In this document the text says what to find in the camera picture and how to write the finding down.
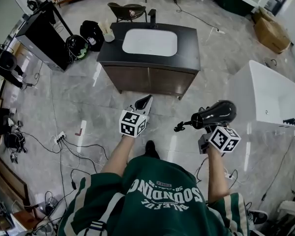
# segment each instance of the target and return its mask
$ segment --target black shoe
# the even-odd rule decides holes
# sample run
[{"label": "black shoe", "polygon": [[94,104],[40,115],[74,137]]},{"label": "black shoe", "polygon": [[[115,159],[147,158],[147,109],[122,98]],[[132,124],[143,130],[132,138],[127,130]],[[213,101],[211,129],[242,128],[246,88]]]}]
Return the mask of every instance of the black shoe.
[{"label": "black shoe", "polygon": [[254,230],[255,225],[263,224],[267,221],[268,215],[262,210],[248,210],[247,219],[249,230]]},{"label": "black shoe", "polygon": [[153,158],[160,159],[158,153],[155,150],[155,144],[154,144],[154,142],[152,140],[149,140],[147,142],[147,144],[146,144],[146,153],[144,155],[148,156],[148,157],[153,157]]}]

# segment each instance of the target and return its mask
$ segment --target black countertop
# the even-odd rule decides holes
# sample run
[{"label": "black countertop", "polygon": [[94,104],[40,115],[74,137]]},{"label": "black countertop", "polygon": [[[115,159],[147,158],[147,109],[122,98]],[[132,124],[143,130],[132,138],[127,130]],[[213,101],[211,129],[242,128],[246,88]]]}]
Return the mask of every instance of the black countertop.
[{"label": "black countertop", "polygon": [[112,23],[111,29],[114,32],[115,40],[104,42],[97,61],[114,65],[125,65],[131,63],[133,66],[140,64],[158,65],[166,68],[177,67],[200,71],[200,52],[198,45],[197,30],[189,27],[157,24],[158,30],[172,31],[177,35],[177,53],[170,57],[129,54],[123,51],[122,44],[124,37],[130,29],[149,29],[149,23]]}]

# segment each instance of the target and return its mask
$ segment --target speaker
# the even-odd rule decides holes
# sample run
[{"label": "speaker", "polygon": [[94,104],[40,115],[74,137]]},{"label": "speaker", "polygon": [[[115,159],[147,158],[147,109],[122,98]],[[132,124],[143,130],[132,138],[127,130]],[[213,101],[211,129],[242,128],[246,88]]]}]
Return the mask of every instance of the speaker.
[{"label": "speaker", "polygon": [[32,15],[22,25],[16,38],[50,69],[66,70],[69,55],[65,42],[49,23],[44,12]]}]

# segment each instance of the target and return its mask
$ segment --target cardboard box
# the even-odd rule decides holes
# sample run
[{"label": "cardboard box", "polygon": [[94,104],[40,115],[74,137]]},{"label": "cardboard box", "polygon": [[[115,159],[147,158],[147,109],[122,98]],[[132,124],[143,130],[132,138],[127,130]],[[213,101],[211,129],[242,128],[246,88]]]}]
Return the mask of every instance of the cardboard box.
[{"label": "cardboard box", "polygon": [[254,29],[259,42],[275,53],[280,54],[291,43],[287,33],[277,22],[269,22],[264,18],[260,18],[254,25]]},{"label": "cardboard box", "polygon": [[258,11],[252,15],[252,20],[256,24],[261,18],[264,18],[269,22],[276,22],[275,16],[270,11],[267,11],[266,9],[260,7]]}]

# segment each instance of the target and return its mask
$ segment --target black hair dryer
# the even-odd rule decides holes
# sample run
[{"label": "black hair dryer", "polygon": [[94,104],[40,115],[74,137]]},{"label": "black hair dryer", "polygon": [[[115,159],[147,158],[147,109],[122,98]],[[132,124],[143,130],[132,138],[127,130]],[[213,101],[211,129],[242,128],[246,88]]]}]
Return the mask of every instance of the black hair dryer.
[{"label": "black hair dryer", "polygon": [[197,113],[191,116],[191,120],[180,122],[174,128],[175,132],[184,130],[184,125],[192,125],[195,129],[206,128],[217,125],[227,125],[232,122],[237,115],[236,106],[229,100],[219,100],[207,109],[200,108]]}]

